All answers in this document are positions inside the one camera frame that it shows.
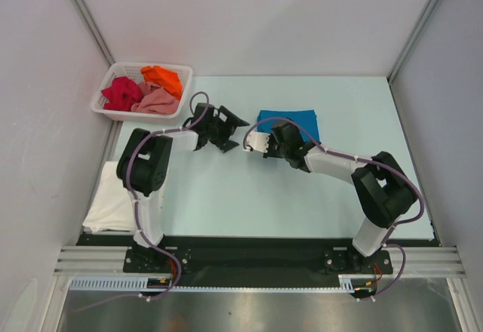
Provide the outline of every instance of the gray floor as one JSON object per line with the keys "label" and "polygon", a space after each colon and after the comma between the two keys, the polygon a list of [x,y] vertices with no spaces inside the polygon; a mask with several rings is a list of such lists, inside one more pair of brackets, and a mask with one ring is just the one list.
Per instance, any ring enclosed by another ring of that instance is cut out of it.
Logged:
{"label": "gray floor", "polygon": [[112,295],[70,292],[58,332],[461,331],[444,279],[400,281],[375,303],[347,294],[170,293],[72,312]]}

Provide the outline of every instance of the folded white cloth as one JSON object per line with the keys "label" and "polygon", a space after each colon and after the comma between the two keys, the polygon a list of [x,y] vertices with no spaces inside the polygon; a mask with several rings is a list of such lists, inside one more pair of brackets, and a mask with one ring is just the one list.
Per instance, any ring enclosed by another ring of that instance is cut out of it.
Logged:
{"label": "folded white cloth", "polygon": [[134,212],[129,191],[115,175],[117,161],[104,164],[91,209],[82,225],[92,232],[134,231]]}

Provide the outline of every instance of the white plastic basket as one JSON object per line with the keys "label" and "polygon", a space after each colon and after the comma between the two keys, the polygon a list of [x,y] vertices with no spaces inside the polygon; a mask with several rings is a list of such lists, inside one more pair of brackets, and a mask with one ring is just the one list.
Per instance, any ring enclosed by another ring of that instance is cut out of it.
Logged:
{"label": "white plastic basket", "polygon": [[[144,66],[160,66],[178,73],[180,77],[181,84],[183,85],[183,96],[181,96],[180,105],[175,113],[172,115],[156,115],[152,113],[139,113],[139,112],[122,112],[122,111],[111,111],[104,109],[104,104],[107,99],[103,96],[102,90],[110,87],[114,78],[126,76],[132,79],[136,83],[144,80],[141,69]],[[97,113],[103,113],[109,118],[115,121],[137,121],[137,122],[147,122],[156,123],[160,125],[172,125],[177,123],[177,117],[180,115],[181,109],[184,104],[189,100],[190,91],[189,86],[191,85],[193,71],[188,66],[174,66],[172,64],[160,64],[160,63],[129,63],[129,62],[117,62],[111,65],[107,74],[104,76],[103,81],[100,83],[97,92],[94,94],[91,102],[91,109]]]}

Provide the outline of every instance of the folded blue cloth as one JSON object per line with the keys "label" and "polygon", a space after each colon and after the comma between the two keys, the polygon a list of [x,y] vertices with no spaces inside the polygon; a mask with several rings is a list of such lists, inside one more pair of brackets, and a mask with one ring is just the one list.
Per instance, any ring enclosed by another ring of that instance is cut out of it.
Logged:
{"label": "folded blue cloth", "polygon": [[[258,115],[258,121],[261,121],[265,118],[270,117],[282,117],[282,118],[289,118],[298,125],[302,126],[309,132],[310,136],[314,137],[316,141],[320,142],[320,136],[318,135],[318,127],[317,127],[317,116],[315,115],[314,110],[311,111],[260,111]],[[272,125],[276,121],[268,121],[265,123],[260,124],[257,127],[258,132],[264,132],[266,134],[272,133]],[[309,138],[303,133],[300,132],[304,141],[308,141]]]}

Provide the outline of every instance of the white wall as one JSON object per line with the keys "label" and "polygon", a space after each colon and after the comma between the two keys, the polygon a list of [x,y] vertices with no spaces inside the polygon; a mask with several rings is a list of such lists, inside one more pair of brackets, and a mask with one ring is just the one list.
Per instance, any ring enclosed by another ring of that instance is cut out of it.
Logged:
{"label": "white wall", "polygon": [[117,60],[198,75],[388,75],[427,0],[86,0]]}
{"label": "white wall", "polygon": [[394,92],[432,214],[483,307],[483,0],[443,0]]}
{"label": "white wall", "polygon": [[70,0],[0,0],[0,19],[0,325],[37,278],[32,327],[100,161],[108,122],[88,102],[106,65]]}

